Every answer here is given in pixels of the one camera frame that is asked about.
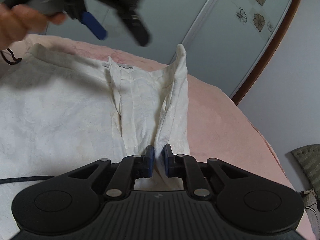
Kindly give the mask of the person's left hand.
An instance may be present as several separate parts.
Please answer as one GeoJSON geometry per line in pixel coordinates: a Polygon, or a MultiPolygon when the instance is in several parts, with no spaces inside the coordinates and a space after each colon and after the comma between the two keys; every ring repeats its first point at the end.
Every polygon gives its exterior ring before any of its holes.
{"type": "Polygon", "coordinates": [[[48,23],[61,25],[66,18],[64,13],[46,16],[26,5],[17,5],[9,9],[1,3],[1,50],[23,40],[29,32],[42,33],[48,23]]]}

